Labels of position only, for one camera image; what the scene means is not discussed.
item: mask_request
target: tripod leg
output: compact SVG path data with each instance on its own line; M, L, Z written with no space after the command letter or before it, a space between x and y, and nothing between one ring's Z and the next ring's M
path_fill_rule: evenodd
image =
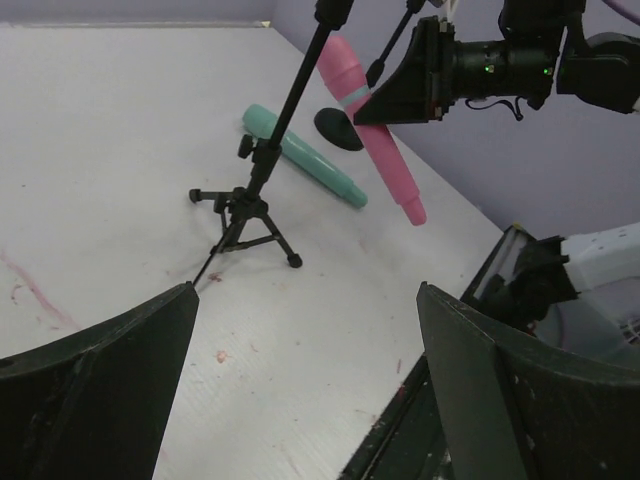
M271 235L273 235L275 241L278 242L282 250L284 250L284 253L287 254L287 261L289 262L289 265L292 268L300 268L302 266L302 258L293 251L291 245L289 245L289 243L284 239L276 224L271 220L269 214L265 213L261 215L260 220L264 222L267 229L269 229L269 232L271 232Z
M204 262L204 265L202 266L202 268L200 269L200 271L196 275L196 278L193 281L193 286L194 287L198 284L198 282L202 278L202 275L204 275L204 272L207 271L207 268L209 268L209 265L211 264L213 258L216 256L216 254L224 252L224 249L227 246L227 244L229 244L230 239L233 238L235 235L237 235L236 230L238 228L240 228L239 224L232 223L229 226L229 228L227 230L225 230L225 232L222 235L222 238L220 238L220 241L218 242L218 244L211 249L211 252L209 253L209 258L207 258L207 261Z

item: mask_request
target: white robotic part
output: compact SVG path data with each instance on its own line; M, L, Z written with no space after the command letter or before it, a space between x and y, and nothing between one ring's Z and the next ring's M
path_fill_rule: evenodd
M573 235L562 242L564 268L577 292L627 278L640 278L640 223Z

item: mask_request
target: red stain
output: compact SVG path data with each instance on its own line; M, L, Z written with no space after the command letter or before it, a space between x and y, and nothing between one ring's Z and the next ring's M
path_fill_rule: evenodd
M11 301L13 302L14 305L18 304L18 301L16 300L16 292L22 288L22 285L14 285L13 288L11 289Z
M7 267L9 267L10 270L13 271L13 273L18 275L18 277L22 279L24 284L27 286L27 288L29 288L31 293L33 293L33 296L36 297L36 300L38 300L38 303L40 303L40 306L44 309L45 312L59 320L60 323L67 327L73 328L78 331L82 330L82 328L76 322L74 322L68 314L63 313L53 306L53 304L49 301L49 299L47 299L44 293L42 293L42 290L38 288L38 285L36 285L36 282L33 280L31 275L29 275L29 273L27 273L24 268L16 265L11 260L9 260L5 252L0 252L0 260L2 260L2 262Z

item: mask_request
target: black mount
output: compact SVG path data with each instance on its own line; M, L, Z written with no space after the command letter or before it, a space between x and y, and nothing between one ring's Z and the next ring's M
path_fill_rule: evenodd
M267 183L273 169L282 153L282 138L291 122L300 98L309 82L313 69L318 62L329 35L332 30L339 30L346 22L353 5L353 0L318 0L316 3L315 18L319 25L311 39L307 53L304 56L302 65L298 70L287 100L284 103L282 112L273 129L270 139L260 138L254 145L253 137L245 135L240 142L238 156L248 158L253 154L251 161L251 180L247 187L234 188L232 192L203 192L199 189L189 191L189 199L193 203L202 200L213 200L213 211L220 215L222 222L222 237L209 252L209 258L204 263L193 284L196 285L209 267L213 258L224 252L235 250L246 250L247 248L263 245L269 242L278 242L287 255L289 265L293 268L302 266L302 258L295 253L291 246L284 239L278 227L269 216L269 205L260 198L262 187ZM262 220L270 235L241 242L240 237L247 224L252 218Z
M380 55L380 58L375 60L367 71L367 85L369 88L375 87L378 80L380 80L382 72L384 72L384 63L389 57L391 50L393 50L393 47L398 42L402 32L409 24L411 17L419 13L425 3L426 0L407 0L406 13L402 17L402 20L400 20L396 30L393 32L393 35L383 50L382 55ZM444 2L440 0L431 0L431 3L434 6L440 7ZM353 125L351 125L349 117L347 117L347 115L340 109L323 108L316 114L313 119L313 123L318 132L320 132L320 135L338 148L342 148L343 150L348 150L350 152L358 152L364 148L358 134L353 128Z

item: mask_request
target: white table surface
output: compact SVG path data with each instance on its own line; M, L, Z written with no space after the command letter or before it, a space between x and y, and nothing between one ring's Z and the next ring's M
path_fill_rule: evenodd
M0 45L1 358L193 278L220 227L187 192L246 184L242 114L279 112L302 54L271 29L3 28ZM460 295L500 238L400 144L429 215L412 227L366 153L315 131L334 105L314 74L291 129L369 204L278 164L264 198L304 266L276 244L214 262L156 480L336 478L423 350L420 282Z

